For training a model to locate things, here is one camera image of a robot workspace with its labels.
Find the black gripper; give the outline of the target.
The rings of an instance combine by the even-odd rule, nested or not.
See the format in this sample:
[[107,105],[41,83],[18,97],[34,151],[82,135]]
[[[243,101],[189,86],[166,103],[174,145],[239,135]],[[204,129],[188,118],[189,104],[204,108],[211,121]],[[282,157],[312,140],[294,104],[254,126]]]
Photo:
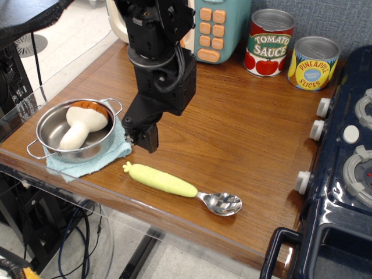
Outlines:
[[156,123],[162,113],[182,115],[195,95],[196,56],[180,46],[168,49],[158,60],[142,57],[132,47],[127,54],[138,92],[122,120],[125,140],[154,153],[159,146]]

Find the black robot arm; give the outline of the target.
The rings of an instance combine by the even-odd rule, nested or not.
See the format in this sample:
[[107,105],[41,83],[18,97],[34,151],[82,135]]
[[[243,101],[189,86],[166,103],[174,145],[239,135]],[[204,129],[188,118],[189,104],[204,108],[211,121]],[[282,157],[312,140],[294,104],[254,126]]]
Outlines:
[[196,93],[196,57],[181,46],[195,28],[186,1],[116,1],[128,32],[127,54],[138,92],[122,126],[126,138],[148,152],[157,150],[157,123],[164,112],[176,116]]

